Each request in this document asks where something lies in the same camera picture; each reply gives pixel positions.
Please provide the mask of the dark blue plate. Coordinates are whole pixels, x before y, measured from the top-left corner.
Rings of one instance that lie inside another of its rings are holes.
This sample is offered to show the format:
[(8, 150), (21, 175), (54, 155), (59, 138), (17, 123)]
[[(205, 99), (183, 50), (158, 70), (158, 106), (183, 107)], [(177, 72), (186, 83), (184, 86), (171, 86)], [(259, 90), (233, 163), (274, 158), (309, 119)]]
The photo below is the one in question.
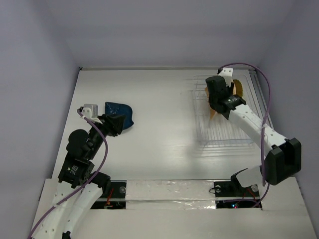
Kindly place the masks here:
[(134, 125), (133, 109), (127, 104), (105, 102), (105, 114), (110, 116), (124, 116), (123, 130)]

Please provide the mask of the triangular woven orange plate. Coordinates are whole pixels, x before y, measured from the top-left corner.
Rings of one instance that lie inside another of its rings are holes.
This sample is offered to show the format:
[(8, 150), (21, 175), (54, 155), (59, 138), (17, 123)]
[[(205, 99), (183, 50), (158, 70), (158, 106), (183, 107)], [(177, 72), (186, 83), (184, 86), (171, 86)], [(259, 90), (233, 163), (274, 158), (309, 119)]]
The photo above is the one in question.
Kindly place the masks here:
[(208, 89), (208, 87), (205, 87), (205, 92), (206, 92), (206, 96), (208, 99), (208, 104), (210, 106), (210, 120), (212, 120), (214, 118), (214, 116), (216, 115), (216, 110), (211, 106), (211, 104), (214, 103), (214, 96), (210, 96), (210, 91)]

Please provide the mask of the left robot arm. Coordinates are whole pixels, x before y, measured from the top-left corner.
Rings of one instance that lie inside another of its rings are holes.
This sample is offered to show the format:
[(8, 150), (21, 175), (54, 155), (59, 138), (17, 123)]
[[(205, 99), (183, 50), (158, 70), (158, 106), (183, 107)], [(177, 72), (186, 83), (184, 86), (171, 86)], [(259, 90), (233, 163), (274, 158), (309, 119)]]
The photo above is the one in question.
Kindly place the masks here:
[(68, 138), (67, 154), (58, 175), (58, 184), (50, 209), (32, 228), (30, 239), (70, 239), (83, 218), (100, 197), (111, 194), (111, 178), (92, 162), (107, 136), (122, 133), (125, 115), (101, 115), (96, 118), (79, 114), (89, 131), (78, 129)]

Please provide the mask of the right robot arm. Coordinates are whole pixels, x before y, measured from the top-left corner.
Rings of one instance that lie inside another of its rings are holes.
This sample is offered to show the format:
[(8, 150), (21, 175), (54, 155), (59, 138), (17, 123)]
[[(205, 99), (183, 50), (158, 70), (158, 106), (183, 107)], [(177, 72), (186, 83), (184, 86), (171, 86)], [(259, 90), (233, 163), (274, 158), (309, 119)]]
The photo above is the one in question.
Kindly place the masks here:
[(229, 189), (234, 195), (241, 195), (249, 186), (259, 183), (278, 185), (300, 172), (302, 145), (299, 140), (288, 139), (264, 123), (242, 97), (233, 93), (234, 82), (227, 85), (225, 78), (219, 75), (205, 82), (211, 109), (244, 131), (261, 151), (259, 166), (233, 176)]

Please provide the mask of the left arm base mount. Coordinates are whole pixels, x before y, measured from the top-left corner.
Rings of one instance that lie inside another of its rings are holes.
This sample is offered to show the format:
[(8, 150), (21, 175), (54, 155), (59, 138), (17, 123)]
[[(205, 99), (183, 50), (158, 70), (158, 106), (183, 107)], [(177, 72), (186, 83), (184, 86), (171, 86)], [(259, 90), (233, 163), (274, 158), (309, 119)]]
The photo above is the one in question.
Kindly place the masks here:
[(110, 189), (91, 206), (92, 210), (118, 210), (126, 208), (126, 181), (111, 181)]

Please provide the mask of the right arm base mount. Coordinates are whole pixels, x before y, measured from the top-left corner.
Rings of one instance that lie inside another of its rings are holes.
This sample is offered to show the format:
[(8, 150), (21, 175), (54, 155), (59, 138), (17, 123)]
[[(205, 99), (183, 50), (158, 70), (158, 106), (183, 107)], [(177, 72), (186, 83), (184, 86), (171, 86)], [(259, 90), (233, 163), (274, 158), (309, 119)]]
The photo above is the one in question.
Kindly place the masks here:
[(217, 209), (252, 208), (260, 201), (257, 185), (244, 188), (233, 181), (215, 181), (209, 193), (215, 196)]

